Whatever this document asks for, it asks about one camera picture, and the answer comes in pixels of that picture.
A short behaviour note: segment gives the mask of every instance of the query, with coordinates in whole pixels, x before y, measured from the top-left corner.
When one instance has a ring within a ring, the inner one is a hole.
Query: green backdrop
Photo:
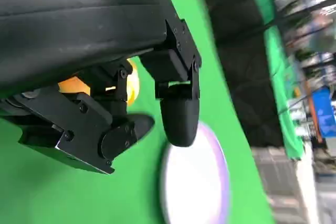
[[[203,57],[201,120],[216,133],[228,162],[228,223],[273,223],[217,61],[203,0],[173,2]],[[113,162],[116,172],[111,176],[76,170],[21,146],[17,143],[20,130],[0,121],[1,223],[163,223],[158,179],[165,134],[154,82],[136,63],[141,89],[130,110],[152,114],[156,125],[141,143]]]

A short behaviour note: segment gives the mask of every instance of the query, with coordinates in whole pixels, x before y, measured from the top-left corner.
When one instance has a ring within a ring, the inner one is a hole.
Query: screw
[[[66,131],[64,134],[64,138],[66,141],[70,142],[71,140],[74,139],[74,133],[72,131]]]
[[[80,112],[82,112],[83,114],[85,114],[86,112],[88,112],[88,107],[85,104],[82,103],[79,106],[79,110],[80,110]]]
[[[198,72],[198,64],[196,61],[193,63],[194,71],[197,73]]]
[[[124,69],[121,69],[120,76],[122,79],[125,79],[127,77],[127,72]]]

